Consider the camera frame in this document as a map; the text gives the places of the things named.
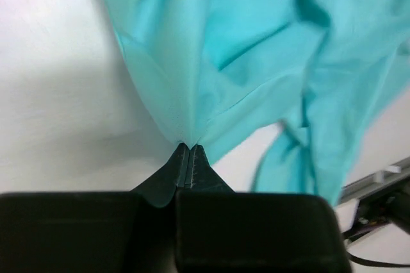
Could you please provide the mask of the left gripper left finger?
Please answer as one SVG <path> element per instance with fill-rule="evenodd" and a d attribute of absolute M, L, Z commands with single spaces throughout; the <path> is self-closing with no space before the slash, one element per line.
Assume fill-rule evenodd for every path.
<path fill-rule="evenodd" d="M 1 195 L 2 272 L 132 272 L 172 237 L 174 196 L 188 149 L 130 191 Z"/>

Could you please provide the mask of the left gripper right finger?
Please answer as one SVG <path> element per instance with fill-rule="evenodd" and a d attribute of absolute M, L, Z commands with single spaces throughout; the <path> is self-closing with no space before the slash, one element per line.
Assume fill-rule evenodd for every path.
<path fill-rule="evenodd" d="M 235 192 L 200 145 L 190 151 L 175 217 L 179 272 L 352 271 L 325 199 Z"/>

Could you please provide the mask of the teal t shirt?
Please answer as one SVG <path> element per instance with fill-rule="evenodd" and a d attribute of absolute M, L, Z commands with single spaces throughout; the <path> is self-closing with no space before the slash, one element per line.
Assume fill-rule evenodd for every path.
<path fill-rule="evenodd" d="M 409 0 L 104 0 L 165 137 L 216 162 L 284 131 L 255 192 L 336 204 L 365 131 L 409 84 Z"/>

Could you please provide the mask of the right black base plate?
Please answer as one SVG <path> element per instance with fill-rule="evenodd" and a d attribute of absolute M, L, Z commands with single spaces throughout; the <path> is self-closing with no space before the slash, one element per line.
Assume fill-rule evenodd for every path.
<path fill-rule="evenodd" d="M 355 241 L 388 224 L 409 233 L 409 180 L 394 183 L 359 202 L 350 229 L 343 237 Z"/>

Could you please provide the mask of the aluminium rail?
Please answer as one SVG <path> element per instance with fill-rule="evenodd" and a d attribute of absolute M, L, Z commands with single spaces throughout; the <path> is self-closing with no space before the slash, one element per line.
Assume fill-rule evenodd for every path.
<path fill-rule="evenodd" d="M 342 190 L 339 203 L 345 203 L 351 199 L 370 197 L 389 186 L 408 179 L 409 157 L 345 186 Z"/>

